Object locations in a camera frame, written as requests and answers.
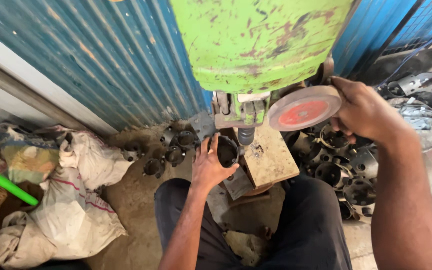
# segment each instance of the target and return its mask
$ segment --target dark trousers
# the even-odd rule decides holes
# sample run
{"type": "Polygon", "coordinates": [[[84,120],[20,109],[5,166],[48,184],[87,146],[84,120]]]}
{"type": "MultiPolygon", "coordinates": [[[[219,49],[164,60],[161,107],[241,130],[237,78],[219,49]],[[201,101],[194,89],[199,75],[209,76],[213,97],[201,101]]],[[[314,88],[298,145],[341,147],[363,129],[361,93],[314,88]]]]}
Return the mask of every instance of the dark trousers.
{"type": "MultiPolygon", "coordinates": [[[[189,186],[189,181],[175,178],[161,184],[154,194],[154,211],[163,250],[181,215],[189,186]]],[[[258,266],[261,269],[350,270],[350,255],[333,188],[321,180],[298,176],[286,193],[271,246],[269,257],[258,266]]],[[[196,269],[243,268],[225,242],[206,203],[196,269]]]]}

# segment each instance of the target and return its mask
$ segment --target hand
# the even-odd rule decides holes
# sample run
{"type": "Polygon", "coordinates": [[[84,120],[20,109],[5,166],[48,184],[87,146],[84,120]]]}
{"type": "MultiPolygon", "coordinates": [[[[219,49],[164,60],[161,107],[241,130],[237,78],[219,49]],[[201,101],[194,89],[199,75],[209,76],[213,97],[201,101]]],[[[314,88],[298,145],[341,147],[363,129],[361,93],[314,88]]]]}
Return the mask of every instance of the hand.
{"type": "Polygon", "coordinates": [[[353,132],[377,143],[387,143],[401,135],[416,132],[403,117],[375,90],[361,82],[331,77],[342,100],[341,107],[331,119],[334,131],[341,130],[350,143],[355,143],[353,132]]]}
{"type": "Polygon", "coordinates": [[[192,161],[191,186],[205,193],[209,193],[214,186],[234,174],[240,166],[236,163],[229,168],[224,168],[219,163],[218,137],[218,133],[214,134],[209,151],[207,151],[209,138],[205,138],[201,146],[196,149],[192,161]]]}

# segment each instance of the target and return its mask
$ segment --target white sack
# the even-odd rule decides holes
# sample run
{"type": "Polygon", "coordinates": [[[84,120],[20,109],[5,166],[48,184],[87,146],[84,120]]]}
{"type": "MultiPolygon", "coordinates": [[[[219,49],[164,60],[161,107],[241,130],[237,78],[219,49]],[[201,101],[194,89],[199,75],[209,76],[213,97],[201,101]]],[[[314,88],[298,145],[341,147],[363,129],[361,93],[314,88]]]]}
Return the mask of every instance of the white sack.
{"type": "Polygon", "coordinates": [[[57,247],[54,259],[93,256],[127,235],[111,206],[86,190],[78,169],[70,167],[56,168],[41,204],[30,216],[57,247]]]}
{"type": "Polygon", "coordinates": [[[56,254],[53,245],[26,212],[4,218],[0,230],[0,266],[7,270],[27,269],[49,261],[56,254]]]}
{"type": "Polygon", "coordinates": [[[105,145],[89,132],[72,132],[71,144],[63,141],[59,148],[59,164],[79,170],[84,186],[96,190],[101,185],[121,181],[129,166],[117,147],[105,145]]]}

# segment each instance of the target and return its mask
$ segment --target forearm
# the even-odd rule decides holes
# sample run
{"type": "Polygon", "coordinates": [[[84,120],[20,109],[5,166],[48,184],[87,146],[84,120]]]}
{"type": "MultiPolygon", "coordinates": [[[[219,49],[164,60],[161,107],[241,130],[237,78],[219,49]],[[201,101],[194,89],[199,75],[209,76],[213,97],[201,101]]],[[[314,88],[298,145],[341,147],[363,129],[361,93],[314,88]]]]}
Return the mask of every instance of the forearm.
{"type": "Polygon", "coordinates": [[[432,269],[432,197],[419,138],[378,144],[377,199],[371,222],[379,269],[432,269]]]}
{"type": "Polygon", "coordinates": [[[195,269],[207,195],[206,191],[193,185],[189,188],[183,210],[159,263],[159,270],[195,269]]]}

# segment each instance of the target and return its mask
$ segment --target dirty floor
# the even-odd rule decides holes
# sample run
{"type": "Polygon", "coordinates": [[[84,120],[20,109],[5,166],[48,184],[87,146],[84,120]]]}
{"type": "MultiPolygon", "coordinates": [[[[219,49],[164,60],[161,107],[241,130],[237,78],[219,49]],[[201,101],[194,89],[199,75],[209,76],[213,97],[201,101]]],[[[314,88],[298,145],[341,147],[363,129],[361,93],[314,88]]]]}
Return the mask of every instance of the dirty floor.
{"type": "MultiPolygon", "coordinates": [[[[123,179],[106,189],[106,199],[117,212],[129,236],[120,236],[99,254],[87,258],[93,270],[105,269],[156,269],[162,255],[154,216],[154,192],[159,185],[171,178],[191,178],[191,160],[194,151],[188,153],[176,168],[166,166],[160,179],[143,176],[142,167],[150,156],[161,155],[159,134],[165,126],[152,131],[128,131],[114,138],[110,144],[121,145],[124,141],[139,138],[148,145],[148,154],[128,169],[123,179]]],[[[432,163],[428,163],[432,190],[432,163]]],[[[269,190],[271,199],[238,205],[229,209],[225,190],[213,188],[208,204],[213,218],[224,229],[258,234],[264,226],[273,231],[278,225],[279,213],[284,200],[284,190],[276,184],[269,190]]],[[[371,246],[371,226],[362,224],[344,227],[346,243],[354,270],[377,269],[371,246]]]]}

